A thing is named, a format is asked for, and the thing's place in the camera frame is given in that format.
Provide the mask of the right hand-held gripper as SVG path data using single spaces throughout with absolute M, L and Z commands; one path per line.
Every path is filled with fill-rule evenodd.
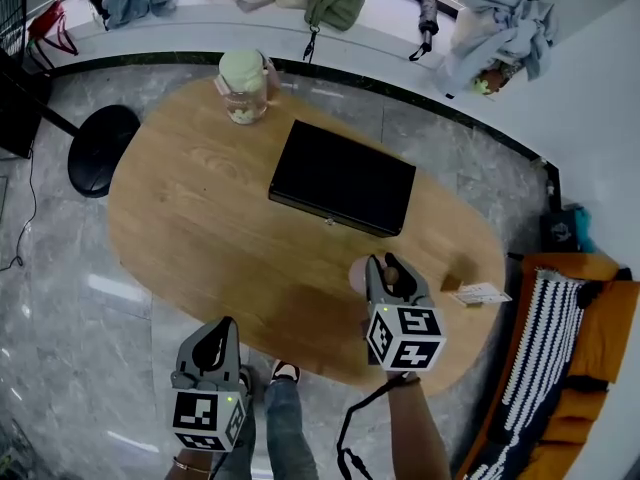
M 447 341 L 443 315 L 411 264 L 391 252 L 384 261 L 370 255 L 365 264 L 369 348 L 385 371 L 429 371 Z

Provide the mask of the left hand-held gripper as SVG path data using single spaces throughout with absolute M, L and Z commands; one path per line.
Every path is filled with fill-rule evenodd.
M 230 316 L 201 326 L 179 348 L 178 369 L 171 374 L 175 390 L 171 429 L 185 448 L 230 453 L 239 441 L 250 401 L 249 371 L 240 360 L 238 326 Z M 238 371 L 237 381 L 224 374 L 221 385 L 184 372 Z

